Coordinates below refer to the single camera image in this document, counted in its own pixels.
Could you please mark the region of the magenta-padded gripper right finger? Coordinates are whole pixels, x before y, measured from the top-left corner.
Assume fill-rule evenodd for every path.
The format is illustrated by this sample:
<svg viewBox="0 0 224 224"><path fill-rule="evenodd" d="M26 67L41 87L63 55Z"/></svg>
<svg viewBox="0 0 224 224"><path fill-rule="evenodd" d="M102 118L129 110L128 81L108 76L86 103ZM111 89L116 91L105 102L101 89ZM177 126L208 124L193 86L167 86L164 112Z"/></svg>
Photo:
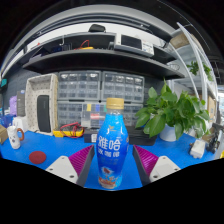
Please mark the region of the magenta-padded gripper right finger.
<svg viewBox="0 0 224 224"><path fill-rule="evenodd" d="M167 156L156 156L150 151L134 145L133 157L143 186L180 170Z"/></svg>

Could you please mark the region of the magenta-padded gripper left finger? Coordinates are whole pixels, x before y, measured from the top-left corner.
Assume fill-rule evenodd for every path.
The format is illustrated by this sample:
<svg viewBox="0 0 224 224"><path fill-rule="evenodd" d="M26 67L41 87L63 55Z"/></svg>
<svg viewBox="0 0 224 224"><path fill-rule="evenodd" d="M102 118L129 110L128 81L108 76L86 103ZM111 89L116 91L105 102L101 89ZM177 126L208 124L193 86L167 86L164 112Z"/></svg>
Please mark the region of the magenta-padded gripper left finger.
<svg viewBox="0 0 224 224"><path fill-rule="evenodd" d="M87 146L69 157L60 156L47 168L47 171L83 187L94 155L94 146Z"/></svg>

